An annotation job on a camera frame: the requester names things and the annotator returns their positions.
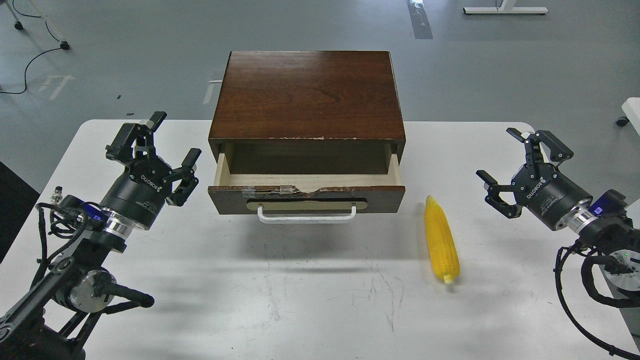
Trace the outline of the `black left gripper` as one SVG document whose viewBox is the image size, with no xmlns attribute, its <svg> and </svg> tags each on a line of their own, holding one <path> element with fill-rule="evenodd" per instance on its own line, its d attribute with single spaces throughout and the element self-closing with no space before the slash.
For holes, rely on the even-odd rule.
<svg viewBox="0 0 640 360">
<path fill-rule="evenodd" d="M 166 112 L 156 111 L 148 120 L 151 125 L 124 123 L 113 142 L 105 147 L 105 157 L 124 165 L 125 170 L 100 201 L 100 206 L 135 221 L 144 230 L 151 228 L 165 199 L 167 205 L 182 207 L 199 184 L 195 163 L 201 149 L 190 148 L 181 167 L 173 170 L 157 156 L 154 133 L 166 117 Z M 172 183 L 177 180 L 180 183 L 171 192 Z"/>
</svg>

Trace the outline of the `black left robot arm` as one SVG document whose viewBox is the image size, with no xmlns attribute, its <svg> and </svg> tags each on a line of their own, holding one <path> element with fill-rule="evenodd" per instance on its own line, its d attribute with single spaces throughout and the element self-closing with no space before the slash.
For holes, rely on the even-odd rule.
<svg viewBox="0 0 640 360">
<path fill-rule="evenodd" d="M 156 153 L 154 133 L 166 116 L 156 111 L 149 121 L 121 126 L 105 156 L 125 169 L 99 203 L 62 197 L 61 187 L 50 203 L 37 203 L 41 258 L 30 290 L 1 318 L 3 360 L 83 360 L 102 315 L 154 304 L 151 295 L 118 284 L 103 262 L 198 185 L 200 149 L 174 169 Z"/>
</svg>

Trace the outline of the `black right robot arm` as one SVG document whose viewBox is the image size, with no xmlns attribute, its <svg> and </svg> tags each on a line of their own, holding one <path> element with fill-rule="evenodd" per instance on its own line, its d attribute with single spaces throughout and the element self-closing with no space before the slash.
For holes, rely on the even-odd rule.
<svg viewBox="0 0 640 360">
<path fill-rule="evenodd" d="M 525 148 L 525 163 L 510 180 L 499 184 L 487 171 L 478 170 L 487 190 L 485 201 L 508 219 L 523 208 L 549 230 L 570 229 L 578 235 L 571 246 L 558 249 L 554 278 L 558 300 L 571 323 L 591 342 L 611 356 L 637 360 L 639 356 L 608 344 L 585 330 L 570 312 L 563 296 L 562 271 L 569 255 L 583 257 L 580 275 L 587 295 L 601 305 L 617 309 L 639 307 L 639 230 L 627 216 L 626 198 L 610 189 L 600 198 L 560 172 L 562 162 L 574 153 L 548 130 L 525 136 L 506 130 Z"/>
</svg>

